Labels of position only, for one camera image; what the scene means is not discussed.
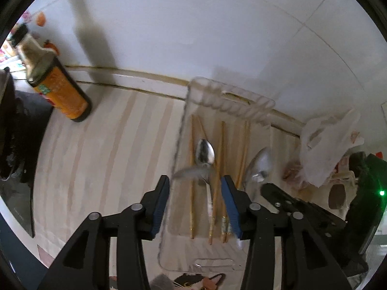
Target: cat face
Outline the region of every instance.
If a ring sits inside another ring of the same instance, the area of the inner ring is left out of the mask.
[[[225,274],[217,274],[211,278],[201,274],[183,274],[173,281],[175,290],[216,290],[225,278]]]

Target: spoon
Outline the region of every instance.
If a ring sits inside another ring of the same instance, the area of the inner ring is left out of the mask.
[[[246,185],[253,181],[255,183],[263,182],[270,171],[273,168],[273,160],[271,157],[271,152],[269,147],[262,148],[256,156],[251,160],[250,164],[247,166],[246,172],[243,176],[242,187],[246,190]],[[254,188],[252,201],[255,200],[255,195],[257,192],[257,187]]]
[[[195,152],[195,160],[196,164],[200,167],[210,168],[215,162],[215,152],[212,148],[211,144],[205,140],[201,139],[197,146]],[[208,219],[211,221],[212,219],[212,195],[211,195],[211,187],[209,182],[209,176],[201,175],[201,179],[206,183],[206,191],[207,191],[207,211],[208,211]]]

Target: bottle label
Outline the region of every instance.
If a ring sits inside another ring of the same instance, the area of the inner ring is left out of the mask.
[[[88,107],[88,102],[57,66],[53,67],[46,78],[34,87],[34,90],[42,94],[69,119],[80,117]]]

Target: black bottle cap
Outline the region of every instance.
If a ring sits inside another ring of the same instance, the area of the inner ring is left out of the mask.
[[[28,27],[26,24],[20,25],[16,32],[11,37],[11,45],[16,47],[16,45],[24,38],[24,36],[28,33]]]

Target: plastic bag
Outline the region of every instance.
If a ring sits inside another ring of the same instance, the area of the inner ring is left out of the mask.
[[[341,120],[326,116],[308,121],[301,132],[299,176],[322,186],[346,151],[364,142],[355,129],[359,119],[352,109]]]

